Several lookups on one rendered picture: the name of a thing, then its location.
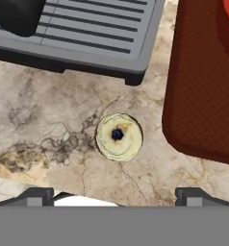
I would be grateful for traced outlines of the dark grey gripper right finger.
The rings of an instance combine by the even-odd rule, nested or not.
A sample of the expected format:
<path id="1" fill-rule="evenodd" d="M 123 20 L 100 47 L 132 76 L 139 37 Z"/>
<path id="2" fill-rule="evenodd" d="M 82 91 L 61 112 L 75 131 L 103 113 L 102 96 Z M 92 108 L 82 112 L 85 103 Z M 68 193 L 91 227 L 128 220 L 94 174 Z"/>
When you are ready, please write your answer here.
<path id="1" fill-rule="evenodd" d="M 175 189 L 176 207 L 216 207 L 229 206 L 228 201 L 212 197 L 199 187 L 177 187 Z"/>

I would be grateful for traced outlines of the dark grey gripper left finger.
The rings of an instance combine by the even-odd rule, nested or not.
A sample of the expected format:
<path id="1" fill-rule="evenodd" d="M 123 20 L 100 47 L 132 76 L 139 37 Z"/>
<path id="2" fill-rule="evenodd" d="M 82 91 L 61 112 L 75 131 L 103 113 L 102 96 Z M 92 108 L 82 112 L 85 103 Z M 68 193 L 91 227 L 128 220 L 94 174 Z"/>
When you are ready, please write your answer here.
<path id="1" fill-rule="evenodd" d="M 1 201 L 0 206 L 10 207 L 53 207 L 54 189 L 51 187 L 30 187 L 17 197 Z"/>

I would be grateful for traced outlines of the white bowl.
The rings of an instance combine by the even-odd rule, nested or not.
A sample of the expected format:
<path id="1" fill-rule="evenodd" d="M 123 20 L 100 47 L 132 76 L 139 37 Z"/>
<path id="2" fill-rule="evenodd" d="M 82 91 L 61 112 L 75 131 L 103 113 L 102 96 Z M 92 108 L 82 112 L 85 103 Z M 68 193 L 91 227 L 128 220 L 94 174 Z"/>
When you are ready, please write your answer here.
<path id="1" fill-rule="evenodd" d="M 116 207 L 116 204 L 107 201 L 92 199 L 83 196 L 68 196 L 57 198 L 55 207 Z"/>

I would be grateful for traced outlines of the cream frosted cupcake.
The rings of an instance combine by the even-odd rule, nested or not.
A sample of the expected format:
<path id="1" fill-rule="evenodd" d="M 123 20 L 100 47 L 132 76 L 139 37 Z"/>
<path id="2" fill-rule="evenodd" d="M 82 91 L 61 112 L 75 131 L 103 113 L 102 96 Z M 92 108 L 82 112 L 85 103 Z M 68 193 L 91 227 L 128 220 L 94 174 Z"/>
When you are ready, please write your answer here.
<path id="1" fill-rule="evenodd" d="M 108 160 L 128 161 L 135 157 L 143 143 L 139 122 L 126 113 L 112 113 L 98 123 L 95 141 Z"/>

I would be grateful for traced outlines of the dark brown tray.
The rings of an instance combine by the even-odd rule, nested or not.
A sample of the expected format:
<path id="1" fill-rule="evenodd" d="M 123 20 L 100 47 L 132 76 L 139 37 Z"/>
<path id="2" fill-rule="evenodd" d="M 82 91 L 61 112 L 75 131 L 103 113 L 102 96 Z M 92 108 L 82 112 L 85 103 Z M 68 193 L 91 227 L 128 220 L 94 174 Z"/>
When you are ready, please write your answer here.
<path id="1" fill-rule="evenodd" d="M 223 0 L 179 0 L 162 123 L 177 151 L 229 163 L 229 16 Z"/>

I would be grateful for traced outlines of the grey slotted appliance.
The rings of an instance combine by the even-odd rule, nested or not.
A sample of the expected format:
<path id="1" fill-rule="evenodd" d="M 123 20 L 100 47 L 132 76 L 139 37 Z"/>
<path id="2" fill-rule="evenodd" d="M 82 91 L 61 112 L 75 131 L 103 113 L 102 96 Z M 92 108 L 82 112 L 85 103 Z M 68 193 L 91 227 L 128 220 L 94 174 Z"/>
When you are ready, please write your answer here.
<path id="1" fill-rule="evenodd" d="M 165 0 L 46 0 L 36 33 L 17 37 L 0 27 L 0 61 L 141 84 Z"/>

